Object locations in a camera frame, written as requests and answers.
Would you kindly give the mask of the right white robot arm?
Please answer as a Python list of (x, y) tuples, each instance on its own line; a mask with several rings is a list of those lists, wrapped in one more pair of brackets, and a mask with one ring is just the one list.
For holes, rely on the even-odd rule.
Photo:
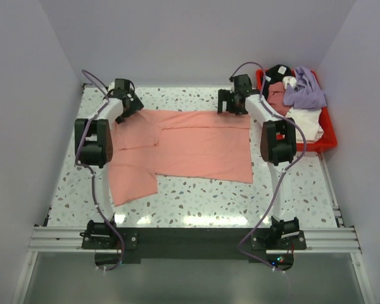
[(272, 179), (273, 198), (269, 240), (273, 247), (285, 248), (300, 230), (293, 199), (291, 165), (296, 155), (294, 121), (280, 115), (254, 89), (248, 75), (230, 77), (232, 88), (218, 91), (218, 113), (250, 114), (261, 126), (260, 154)]

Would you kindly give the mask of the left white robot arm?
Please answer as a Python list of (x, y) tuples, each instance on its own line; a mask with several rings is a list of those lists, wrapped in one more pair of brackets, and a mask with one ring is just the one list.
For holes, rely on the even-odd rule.
[(89, 170), (94, 208), (103, 220), (112, 221), (114, 215), (108, 182), (108, 165), (114, 154), (111, 130), (143, 108), (134, 83), (115, 79), (94, 113), (75, 120), (75, 165)]

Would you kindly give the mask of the salmon pink t shirt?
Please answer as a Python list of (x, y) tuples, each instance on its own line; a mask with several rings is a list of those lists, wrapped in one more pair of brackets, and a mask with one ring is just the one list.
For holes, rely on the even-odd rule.
[(141, 110), (111, 130), (116, 206), (157, 193), (158, 175), (251, 184), (249, 115)]

